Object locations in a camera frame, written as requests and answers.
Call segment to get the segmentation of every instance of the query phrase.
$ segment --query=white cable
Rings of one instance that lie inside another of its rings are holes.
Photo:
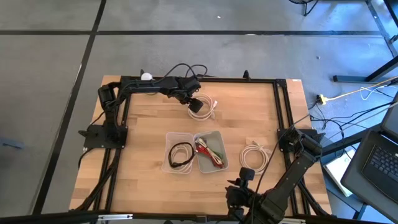
[[[367,100],[372,95],[372,93],[374,93],[377,89],[382,88],[382,87],[384,87],[384,86],[379,86],[379,87],[375,88],[374,90],[369,90],[368,88],[361,87],[361,91],[359,93],[361,94],[362,100]],[[362,90],[370,91],[370,93],[364,98],[362,95]]]
[[[257,169],[253,169],[252,167],[249,167],[249,165],[246,162],[246,154],[249,153],[250,151],[257,151],[260,152],[262,156],[262,163],[261,166]],[[266,168],[267,163],[269,162],[269,156],[268,156],[268,149],[264,149],[264,146],[258,145],[255,141],[252,142],[251,145],[246,146],[240,154],[239,160],[241,161],[241,165],[245,168],[250,168],[255,171],[256,175],[261,174],[261,172]]]
[[[188,115],[191,118],[193,118],[196,121],[205,121],[209,117],[211,117],[212,119],[216,118],[216,116],[214,114],[214,108],[217,106],[216,100],[213,102],[213,99],[211,99],[210,96],[208,96],[204,93],[195,94],[195,96],[193,96],[193,98],[196,98],[196,99],[202,101],[203,103],[207,104],[209,106],[209,110],[203,115],[198,115],[198,114],[192,112],[192,110],[188,109]]]
[[[356,124],[359,124],[359,123],[362,122],[362,121],[366,121],[367,119],[372,118],[372,117],[378,115],[379,113],[388,110],[389,108],[395,107],[397,104],[398,104],[398,101],[395,102],[395,103],[393,103],[393,104],[391,104],[391,106],[387,107],[386,109],[384,109],[384,110],[382,110],[382,111],[380,111],[380,112],[378,112],[378,113],[375,113],[375,114],[372,115],[372,116],[369,116],[369,117],[367,117],[367,118],[364,118],[364,119],[362,119],[361,121],[358,121],[357,123],[354,123],[354,124],[348,126],[347,128],[350,128],[350,127],[352,127],[352,126],[354,126],[354,125],[356,125]],[[343,132],[344,130],[346,130],[347,128],[345,128],[345,129],[343,129],[343,130],[337,132],[336,134],[334,134],[334,135],[328,137],[328,139],[331,139],[331,138],[335,137],[337,134],[342,133],[342,132]]]
[[[174,157],[178,153],[178,151],[185,152],[185,154],[187,155],[185,160],[187,160],[189,157],[191,157],[191,154],[192,154],[191,147],[188,144],[181,144],[181,145],[175,146],[173,148],[173,152],[171,154],[172,161],[174,161]],[[191,168],[191,166],[192,166],[192,161],[189,162],[188,164],[182,165],[180,167],[176,167],[176,168],[170,167],[170,168],[173,169],[177,173],[185,173],[189,170],[189,168]]]
[[[385,88],[385,87],[397,88],[397,87],[394,87],[394,86],[387,86],[387,85],[384,85],[384,86],[379,86],[379,87],[377,87],[377,88],[375,88],[375,89],[373,89],[373,90],[370,90],[369,88],[361,87],[361,91],[360,91],[359,93],[361,94],[362,100],[367,100],[367,99],[371,96],[372,93],[382,94],[382,93],[378,93],[378,92],[375,92],[375,91],[378,90],[378,89],[380,89],[380,88]],[[370,93],[364,98],[363,95],[362,95],[362,90],[370,91]]]

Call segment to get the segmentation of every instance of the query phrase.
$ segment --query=wire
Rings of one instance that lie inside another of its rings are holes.
[[[385,80],[385,81],[383,81],[383,82],[379,82],[379,83],[377,83],[377,84],[374,84],[374,85],[372,85],[372,86],[369,86],[368,88],[372,88],[372,87],[381,85],[381,84],[383,84],[383,83],[389,82],[389,81],[394,80],[394,79],[396,79],[396,78],[398,78],[398,77],[389,78],[389,79],[387,79],[387,80]],[[325,98],[325,101],[337,100],[338,98],[341,98],[341,97],[344,97],[344,96],[348,96],[348,95],[353,94],[353,93],[357,93],[357,92],[359,92],[359,91],[361,91],[361,90],[362,90],[362,89],[354,90],[354,91],[351,91],[351,92],[349,92],[349,93],[345,93],[345,94],[342,94],[342,95],[340,95],[340,96],[336,96],[336,97],[333,97],[333,98]]]
[[[194,76],[194,77],[197,77],[197,75],[195,74],[195,72],[192,70],[192,67],[191,67],[191,66],[187,65],[186,63],[179,63],[179,64],[174,65],[174,67],[173,67],[172,69],[170,69],[170,70],[166,73],[166,75],[164,75],[160,80],[157,80],[155,83],[158,83],[158,82],[162,81],[164,78],[166,78],[168,75],[170,75],[170,73],[171,73],[172,71],[174,71],[175,68],[177,68],[177,67],[179,67],[179,66],[181,66],[181,65],[187,66],[188,69],[192,72],[193,76]]]
[[[292,124],[289,128],[287,128],[286,131],[279,137],[278,141],[277,141],[276,144],[275,144],[274,149],[272,150],[271,156],[269,157],[269,162],[267,163],[266,167],[265,167],[264,170],[262,171],[262,174],[261,174],[260,179],[259,179],[259,183],[257,184],[256,192],[255,192],[254,195],[257,195],[257,193],[258,193],[258,191],[259,191],[262,178],[264,177],[264,174],[266,173],[266,171],[267,171],[267,169],[268,169],[268,166],[269,166],[269,164],[270,164],[271,159],[274,157],[275,150],[276,150],[276,147],[277,147],[278,144],[279,144],[279,141],[283,138],[283,136],[285,136],[285,134],[288,132],[288,130],[289,130],[290,128],[294,127],[295,124],[297,124],[297,123],[299,123],[300,121],[304,120],[307,116],[310,116],[310,114],[307,114],[307,115],[305,115],[303,118],[300,118],[298,121],[296,121],[294,124]],[[252,210],[252,211],[254,211],[254,202],[255,202],[255,201],[256,201],[256,200],[253,200],[252,205],[251,205],[251,210]],[[254,221],[254,214],[253,214],[253,212],[252,212],[252,214],[251,214],[251,223],[252,223],[252,224],[254,223],[253,221]]]
[[[375,109],[371,109],[371,110],[369,110],[369,111],[366,111],[366,112],[363,112],[362,114],[360,114],[359,116],[357,116],[357,117],[355,117],[354,119],[352,119],[351,121],[348,121],[347,123],[351,123],[351,122],[353,122],[353,121],[355,121],[356,119],[358,119],[358,118],[360,118],[360,117],[362,117],[363,115],[365,115],[365,114],[367,114],[367,113],[370,113],[370,112],[372,112],[372,111],[374,111]]]
[[[343,123],[343,124],[353,124],[353,123],[346,123],[346,122],[343,122],[343,121],[337,121],[337,120],[331,120],[331,119],[319,119],[319,118],[316,118],[316,117],[314,117],[312,115],[311,115],[311,121],[331,121],[331,122],[339,122],[339,123]],[[364,129],[368,129],[367,127],[359,125],[359,124],[353,124],[353,125],[361,127],[361,128],[364,128]]]
[[[190,110],[188,108],[188,115],[191,118],[193,118],[195,121],[205,121],[210,117],[212,119],[216,118],[216,115],[214,114],[214,108],[217,106],[216,100],[213,102],[213,99],[211,99],[210,96],[208,96],[204,93],[197,93],[192,98],[196,98],[196,99],[202,101],[203,103],[207,104],[209,106],[209,110],[205,114],[199,115],[199,114],[194,113],[192,110]]]
[[[342,149],[343,150],[343,152],[341,152],[341,154],[340,154],[340,156],[337,156],[336,155],[336,152],[335,152],[335,156],[336,156],[336,158],[340,158],[341,156],[343,156],[344,154],[346,154],[347,156],[348,156],[348,158],[349,159],[353,159],[353,158],[351,158],[351,156],[349,156],[349,154],[347,153],[347,150],[344,148],[344,149]]]
[[[97,121],[102,117],[102,115],[104,115],[104,114],[105,114],[105,111],[102,111],[102,113],[101,113],[93,122],[91,122],[91,123],[88,125],[87,130],[88,130],[88,128],[89,128],[90,126],[92,126],[95,122],[97,122]]]
[[[195,140],[195,143],[197,145],[197,151],[204,154],[205,156],[209,157],[214,166],[216,166],[218,168],[224,167],[224,162],[222,160],[222,158],[223,158],[222,154],[211,150],[207,146],[205,140],[203,140],[201,137],[197,137]]]
[[[382,92],[382,91],[380,91],[380,90],[376,90],[377,92],[379,92],[379,93],[381,93],[381,94],[383,94],[384,96],[388,96],[389,98],[394,98],[393,96],[390,96],[390,95],[388,95],[387,93],[384,93],[384,92]]]
[[[326,118],[325,118],[325,115],[323,114],[323,112],[322,112],[322,110],[319,108],[319,106],[318,106],[318,105],[316,105],[316,106],[317,106],[319,112],[321,112],[321,115],[322,115],[323,119],[326,119]],[[325,128],[326,128],[326,121],[323,122],[323,127],[324,127],[324,128],[322,128],[322,129],[325,129]]]
[[[377,87],[377,88],[375,88],[375,89],[373,89],[373,90],[370,90],[369,88],[361,87],[361,92],[360,92],[360,94],[361,94],[362,100],[367,100],[367,99],[371,96],[372,93],[383,94],[383,95],[385,95],[385,96],[388,96],[388,97],[390,97],[390,98],[393,98],[392,96],[390,96],[390,95],[388,95],[388,94],[385,94],[385,93],[383,93],[382,91],[379,90],[380,88],[385,88],[385,87],[394,87],[394,86],[384,85],[384,86],[379,86],[379,87]],[[367,97],[365,97],[365,98],[363,97],[363,95],[362,95],[362,90],[370,91],[370,93],[367,95]]]
[[[386,111],[386,110],[388,110],[389,108],[393,108],[393,107],[395,107],[397,104],[398,104],[398,101],[397,101],[397,102],[395,102],[395,103],[393,103],[393,104],[392,104],[391,106],[389,106],[388,108],[386,108],[386,109],[383,109],[382,111],[379,111],[379,112],[377,112],[377,113],[373,114],[372,116],[369,116],[369,117],[367,117],[367,118],[364,118],[364,119],[362,119],[361,121],[358,121],[358,122],[357,122],[357,123],[355,123],[355,124],[359,124],[359,123],[361,123],[361,122],[363,122],[363,121],[366,121],[367,119],[369,119],[369,118],[372,118],[372,117],[374,117],[374,116],[378,115],[379,113],[382,113],[383,111]],[[344,130],[346,130],[346,129],[348,129],[348,128],[352,127],[352,126],[354,126],[355,124],[351,124],[351,125],[350,125],[350,126],[348,126],[347,128],[345,128],[345,129],[343,129],[343,130],[341,130],[341,131],[337,132],[336,134],[332,135],[332,136],[331,136],[331,137],[329,137],[329,138],[333,138],[333,137],[335,137],[337,134],[339,134],[339,133],[342,133]]]
[[[191,68],[195,68],[195,67],[202,67],[202,68],[205,69],[205,72],[204,72],[204,74],[203,74],[203,76],[202,76],[202,78],[204,78],[204,77],[206,76],[206,74],[207,74],[207,67],[204,66],[204,65],[192,65],[192,66],[191,66]],[[186,74],[185,74],[185,78],[188,76],[189,71],[190,71],[190,69],[187,70],[187,72],[186,72]]]
[[[379,88],[382,88],[382,87],[384,87],[384,86],[379,86],[379,87],[375,88],[374,90],[369,90],[368,88],[361,87],[361,91],[359,93],[361,94],[362,100],[369,99],[369,97],[372,95],[372,93],[374,93],[376,90],[378,90]],[[362,95],[362,90],[370,91],[370,93],[364,98],[363,95]]]
[[[396,83],[398,83],[398,78],[397,78],[397,79],[395,79],[395,80],[393,80],[393,81],[391,81],[391,83],[390,83],[390,84],[388,84],[388,86],[395,85]]]
[[[89,153],[91,150],[93,150],[93,148],[88,148],[88,149],[80,156],[80,158],[79,158],[79,163],[78,163],[78,167],[77,167],[77,168],[80,168],[81,160],[82,160],[83,157],[84,157],[87,153]]]
[[[308,110],[312,109],[317,103],[314,103],[312,106],[308,108]]]
[[[311,11],[312,11],[312,9],[318,4],[318,1],[319,0],[317,0],[314,4],[313,4],[313,6],[311,7],[311,9],[307,12],[307,3],[305,3],[305,13],[304,13],[304,16],[307,16],[307,15],[309,15],[310,13],[311,13]]]
[[[354,149],[354,151],[356,152],[357,149],[354,146],[350,146],[350,147],[352,147]],[[344,151],[347,154],[348,158],[352,160],[353,158],[351,158],[351,156],[349,156],[349,154],[345,148],[344,148]]]
[[[175,155],[179,152],[183,151],[186,153],[186,160],[184,162],[173,162]],[[170,167],[178,173],[186,173],[189,169],[191,169],[192,159],[195,156],[195,150],[193,146],[189,142],[180,142],[171,147],[169,151],[169,165]]]
[[[252,167],[249,167],[249,165],[246,162],[246,154],[249,153],[250,151],[260,152],[260,154],[262,156],[261,166],[257,169],[253,169]],[[239,161],[241,162],[241,165],[243,167],[254,170],[256,175],[258,175],[258,174],[261,174],[261,171],[263,171],[266,168],[266,165],[269,162],[268,152],[270,152],[270,150],[264,149],[264,146],[260,146],[260,145],[258,145],[258,143],[253,141],[251,145],[246,146],[241,151],[241,154],[239,156]]]
[[[390,104],[392,104],[392,103],[393,103],[393,102],[385,103],[385,104],[383,104],[383,105],[376,106],[376,107],[373,107],[373,108],[370,108],[370,109],[367,109],[367,110],[364,110],[364,111],[359,111],[359,112],[356,112],[356,113],[352,114],[351,116],[330,118],[330,120],[333,120],[333,119],[343,119],[343,118],[352,118],[352,117],[353,117],[354,115],[356,115],[356,114],[363,113],[363,112],[368,113],[368,112],[374,111],[374,110],[376,110],[376,109],[382,108],[383,106],[390,105]]]

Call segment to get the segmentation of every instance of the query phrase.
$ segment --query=laptop keyboard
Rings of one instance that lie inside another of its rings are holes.
[[[398,182],[398,154],[392,154],[379,146],[374,146],[374,153],[370,160],[370,164]]]

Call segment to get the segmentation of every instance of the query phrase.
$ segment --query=cable bundle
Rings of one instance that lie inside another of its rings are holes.
[[[186,161],[178,163],[178,162],[173,162],[175,155],[178,153],[178,151],[183,151],[186,153]],[[169,165],[170,167],[175,171],[175,172],[186,172],[189,170],[191,167],[192,159],[195,156],[195,150],[193,149],[193,146],[189,142],[181,142],[175,144],[170,152],[169,152]]]
[[[209,106],[209,110],[203,114],[203,115],[198,115],[194,112],[192,112],[190,109],[188,109],[188,115],[193,118],[196,121],[205,121],[207,120],[209,117],[211,117],[212,119],[215,119],[216,116],[214,114],[214,108],[217,106],[217,101],[215,100],[213,102],[213,99],[211,99],[210,96],[204,94],[204,93],[197,93],[194,98],[204,102],[205,104],[207,104]]]
[[[197,151],[209,157],[215,167],[220,169],[224,167],[224,162],[222,160],[223,156],[220,153],[209,149],[202,138],[196,138],[195,143],[197,144]]]
[[[258,151],[261,153],[262,156],[262,163],[261,166],[257,169],[253,169],[252,167],[249,167],[248,164],[246,163],[246,154],[250,151]],[[264,146],[258,145],[255,141],[252,142],[251,145],[246,146],[240,154],[239,160],[241,162],[241,165],[245,168],[250,168],[253,169],[256,173],[256,175],[261,174],[261,172],[266,168],[267,163],[269,162],[269,156],[267,151],[268,149],[264,149]]]

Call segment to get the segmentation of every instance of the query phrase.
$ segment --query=wooden table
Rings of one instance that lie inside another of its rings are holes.
[[[103,84],[119,80],[120,76],[105,76]],[[308,113],[303,86],[300,80],[287,80],[287,84],[296,121]],[[132,95],[127,119],[129,132],[119,163],[112,212],[226,215],[228,209],[224,188],[229,185],[226,180],[239,177],[241,150],[253,140],[270,150],[274,148],[278,119],[271,84],[202,82],[201,85],[201,93],[218,101],[214,120],[195,121],[188,116],[186,105],[162,94]],[[282,111],[286,125],[287,117],[283,106]],[[93,120],[101,112],[97,101]],[[311,121],[306,118],[296,127],[311,128]],[[212,130],[219,130],[223,136],[229,161],[227,170],[202,174],[194,159],[190,174],[162,172],[166,133],[195,134]],[[256,152],[251,153],[247,156],[249,165],[258,166],[260,157]],[[70,208],[79,206],[93,190],[100,176],[103,156],[104,149],[94,149],[82,160]],[[283,155],[278,150],[271,160],[259,192],[273,188],[284,172]],[[250,182],[249,187],[255,189],[258,180],[259,175]],[[319,163],[307,171],[305,183],[322,208],[331,213]],[[104,208],[107,192],[106,186],[100,208]],[[297,204],[298,210],[303,213],[300,194],[297,194]],[[288,208],[286,215],[291,214],[291,209]]]

